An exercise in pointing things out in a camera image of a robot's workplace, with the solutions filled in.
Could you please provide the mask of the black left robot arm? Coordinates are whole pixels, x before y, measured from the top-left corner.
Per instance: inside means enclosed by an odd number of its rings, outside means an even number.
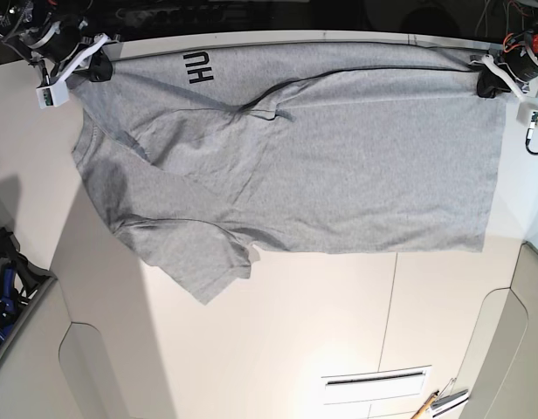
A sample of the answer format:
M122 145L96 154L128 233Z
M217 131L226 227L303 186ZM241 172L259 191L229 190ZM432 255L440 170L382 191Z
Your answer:
M493 99L500 93L509 93L511 87L499 75L499 69L517 85L518 91L527 93L529 84L538 78L538 1L507 1L505 15L515 9L521 16L521 26L512 29L506 19L506 34L498 51L471 59L470 66L479 71L476 92L483 99Z

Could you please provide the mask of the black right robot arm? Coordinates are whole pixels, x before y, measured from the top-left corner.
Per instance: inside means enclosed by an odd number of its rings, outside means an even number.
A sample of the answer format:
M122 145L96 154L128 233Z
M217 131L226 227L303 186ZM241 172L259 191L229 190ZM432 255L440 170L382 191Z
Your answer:
M90 48L121 40L98 26L94 1L0 1L0 41L38 68L42 84L81 72L92 81L111 76L106 60Z

